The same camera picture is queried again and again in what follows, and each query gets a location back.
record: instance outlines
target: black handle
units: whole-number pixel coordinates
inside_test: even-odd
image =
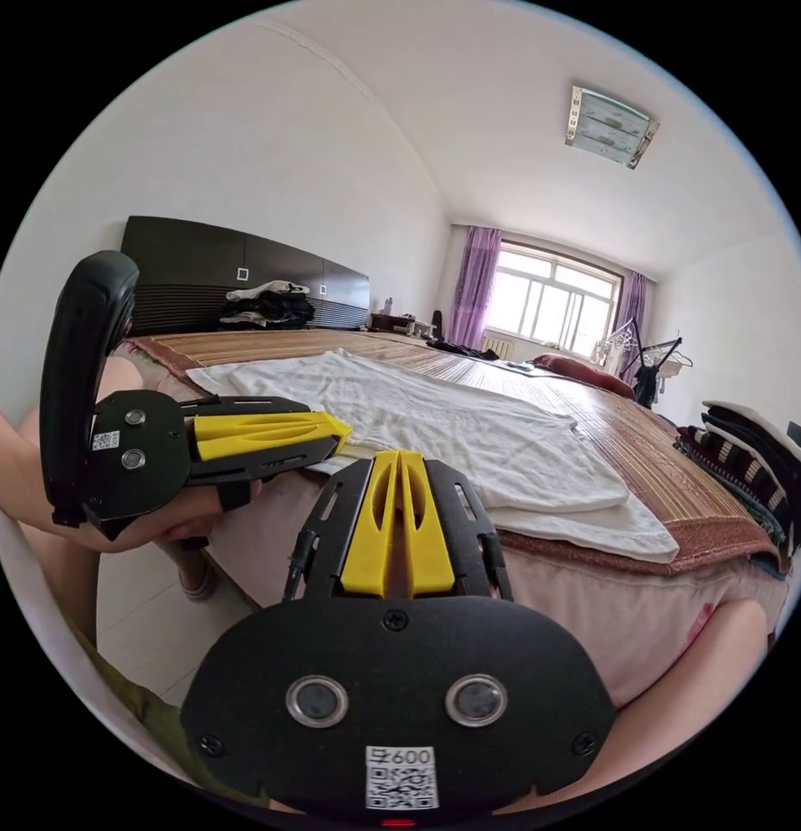
[[[62,289],[42,368],[39,440],[42,477],[54,522],[85,522],[81,483],[106,358],[125,337],[138,267],[119,251],[77,263]]]

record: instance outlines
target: handheld device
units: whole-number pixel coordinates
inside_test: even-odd
[[[398,504],[404,548],[392,553]],[[388,597],[392,557],[403,599]],[[576,639],[513,602],[466,477],[405,452],[329,480],[282,602],[216,642],[181,710],[191,748],[232,789],[421,828],[577,781],[614,717]]]
[[[40,414],[55,522],[89,521],[114,539],[182,487],[215,485],[230,508],[252,479],[344,447],[350,427],[284,398],[179,403],[129,390],[95,406],[137,276],[124,255],[95,254],[57,304]],[[391,596],[398,565],[405,592]],[[281,602],[216,642],[181,709],[192,752],[229,789],[430,828],[578,780],[614,718],[573,635],[514,602],[471,483],[408,451],[328,481],[294,541]]]
[[[107,357],[131,324],[138,267],[119,251],[77,263],[60,293],[42,367],[39,446],[58,525],[86,521],[81,486],[94,401]]]
[[[324,461],[351,429],[285,398],[177,402],[122,390],[94,403],[108,356],[125,337],[138,268],[118,251],[79,262],[56,305],[42,370],[40,453],[58,525],[88,521],[116,539],[182,488],[215,486],[225,511],[249,483]]]

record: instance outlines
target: window frame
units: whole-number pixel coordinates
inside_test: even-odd
[[[611,327],[613,326],[614,321],[617,317],[619,300],[622,296],[623,291],[623,276],[621,274],[615,274],[614,272],[608,271],[605,268],[594,266],[592,263],[578,260],[573,257],[564,256],[563,254],[557,254],[556,252],[549,251],[545,248],[538,248],[531,245],[526,245],[523,242],[513,242],[511,240],[505,239],[501,241],[501,246],[499,250],[500,252],[509,252],[512,254],[518,254],[520,256],[533,257],[536,260],[542,260],[544,262],[547,262],[550,265],[550,275],[548,277],[539,277],[537,274],[529,274],[528,272],[519,271],[517,268],[499,266],[496,263],[495,272],[497,274],[501,273],[507,274],[512,277],[520,277],[521,279],[528,281],[528,287],[524,298],[524,304],[521,308],[521,317],[519,319],[518,328],[515,331],[510,331],[500,326],[491,325],[484,325],[484,328],[490,330],[491,332],[496,332],[497,334],[508,335],[512,338],[525,340],[528,343],[536,344],[537,346],[546,345],[543,341],[534,338],[532,332],[535,331],[536,323],[539,319],[539,309],[541,308],[541,301],[542,297],[544,296],[545,286],[556,287],[558,289],[561,289],[562,291],[567,292],[568,298],[567,304],[565,306],[565,314],[562,318],[559,346],[554,348],[558,348],[559,351],[564,352],[568,355],[575,356],[576,358],[588,358],[589,356],[583,356],[581,352],[575,352],[572,349],[573,342],[576,339],[576,331],[578,329],[579,321],[581,320],[582,306],[585,304],[585,297],[591,297],[594,300],[598,300],[599,302],[606,303],[608,305],[608,316],[605,319],[605,328],[602,335],[602,338],[607,338],[610,334]],[[568,284],[561,282],[560,280],[557,280],[556,270],[558,266],[570,268],[572,271],[577,271],[580,274],[586,274],[589,277],[594,277],[597,280],[602,280],[603,282],[609,283],[611,287],[610,297],[603,297],[600,294],[589,292],[583,288],[569,286]],[[528,329],[528,331],[531,334],[522,335],[521,329],[525,324],[525,317],[527,314],[527,307],[529,305],[530,299],[530,291],[533,287],[533,283],[538,283],[541,286],[541,289],[539,290],[539,300],[536,303],[536,308],[533,312],[533,322]],[[582,297],[582,300],[578,304],[578,312],[576,313],[576,323],[571,328],[573,315],[570,315],[570,319],[568,318],[569,312],[571,311],[571,305],[574,303],[574,297],[576,295],[580,295]],[[571,348],[567,348],[564,346],[564,343],[566,342],[570,343]]]

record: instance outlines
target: bed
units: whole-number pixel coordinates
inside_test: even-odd
[[[205,394],[186,376],[188,370],[336,349],[574,416],[577,430],[678,542],[673,562],[657,564],[501,533],[516,601],[576,635],[615,705],[627,704],[657,681],[723,603],[752,598],[765,611],[768,635],[775,629],[791,564],[722,486],[674,450],[672,427],[613,393],[542,370],[525,376],[391,334],[166,335],[127,340],[117,354],[139,367],[149,389],[188,400]],[[321,487],[313,475],[284,474],[210,537],[210,556],[258,605],[278,602],[296,532]]]

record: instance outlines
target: yellow plastic part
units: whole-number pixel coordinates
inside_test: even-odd
[[[374,458],[340,578],[346,592],[386,596],[396,513],[397,457],[397,450],[385,450]]]
[[[401,451],[399,456],[409,597],[451,591],[455,572],[423,456],[407,451]]]
[[[352,432],[347,424],[323,412],[196,415],[193,422],[201,461],[329,437],[337,440],[337,454]]]

